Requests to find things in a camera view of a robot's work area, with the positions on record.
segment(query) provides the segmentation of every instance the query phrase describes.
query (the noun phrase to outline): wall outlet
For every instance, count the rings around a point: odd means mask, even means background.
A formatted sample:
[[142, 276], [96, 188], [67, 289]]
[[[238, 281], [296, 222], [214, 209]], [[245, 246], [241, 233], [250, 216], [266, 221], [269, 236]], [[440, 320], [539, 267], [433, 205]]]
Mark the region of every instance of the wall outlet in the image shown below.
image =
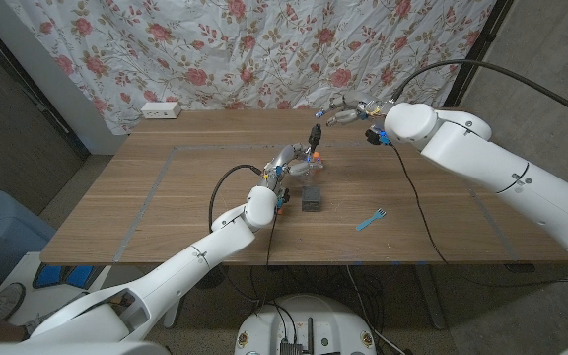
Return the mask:
[[178, 103], [146, 103], [142, 107], [144, 118], [177, 118], [180, 112]]

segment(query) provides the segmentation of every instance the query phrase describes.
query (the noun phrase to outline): floral fabric backdrop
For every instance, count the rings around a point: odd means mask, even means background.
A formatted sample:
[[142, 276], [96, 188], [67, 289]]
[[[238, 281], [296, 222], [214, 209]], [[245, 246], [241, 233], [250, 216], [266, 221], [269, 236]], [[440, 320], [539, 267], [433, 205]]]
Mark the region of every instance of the floral fabric backdrop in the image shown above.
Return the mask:
[[[324, 107], [383, 98], [414, 69], [463, 58], [495, 0], [6, 0], [113, 134], [146, 102], [183, 109]], [[438, 105], [457, 66], [404, 100]]]

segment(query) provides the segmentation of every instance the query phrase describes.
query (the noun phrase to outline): gray wall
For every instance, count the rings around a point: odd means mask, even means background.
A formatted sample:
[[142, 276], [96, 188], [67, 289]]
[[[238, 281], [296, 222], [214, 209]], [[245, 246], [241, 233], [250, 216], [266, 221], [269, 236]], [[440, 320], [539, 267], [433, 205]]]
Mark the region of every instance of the gray wall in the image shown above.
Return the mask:
[[[516, 0], [485, 61], [568, 99], [568, 1]], [[568, 108], [483, 69], [461, 106], [490, 124], [494, 142], [568, 182]]]
[[0, 0], [0, 37], [92, 154], [114, 154], [126, 136], [114, 136], [94, 106], [47, 50]]

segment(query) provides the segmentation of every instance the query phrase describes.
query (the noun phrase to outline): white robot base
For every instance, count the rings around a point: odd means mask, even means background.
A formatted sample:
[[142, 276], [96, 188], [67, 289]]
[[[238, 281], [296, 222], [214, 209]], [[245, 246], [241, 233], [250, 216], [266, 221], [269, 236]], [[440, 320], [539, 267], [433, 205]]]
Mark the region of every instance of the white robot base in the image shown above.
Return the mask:
[[[279, 298], [274, 304], [279, 308], [265, 305], [243, 322], [236, 339], [236, 355], [376, 354], [374, 337], [365, 321], [332, 299], [297, 294]], [[297, 330], [296, 342], [293, 326]]]

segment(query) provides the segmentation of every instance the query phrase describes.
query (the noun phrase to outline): wooden table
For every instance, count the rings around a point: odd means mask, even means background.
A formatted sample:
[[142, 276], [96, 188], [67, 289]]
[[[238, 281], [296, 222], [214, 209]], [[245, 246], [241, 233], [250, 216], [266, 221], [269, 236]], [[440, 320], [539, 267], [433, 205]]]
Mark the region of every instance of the wooden table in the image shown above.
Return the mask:
[[[262, 168], [286, 144], [306, 143], [311, 110], [184, 111], [146, 120], [80, 201], [41, 260], [54, 264], [159, 263], [206, 236], [212, 189], [237, 164]], [[369, 122], [324, 127], [325, 168], [313, 177], [321, 212], [301, 211], [302, 183], [286, 177], [291, 200], [277, 219], [270, 264], [438, 263], [394, 151], [365, 141]], [[545, 232], [494, 195], [398, 145], [431, 233], [449, 262], [568, 260]], [[214, 218], [245, 202], [258, 176], [233, 173]], [[387, 211], [364, 230], [355, 227]], [[229, 264], [264, 264], [270, 228]]]

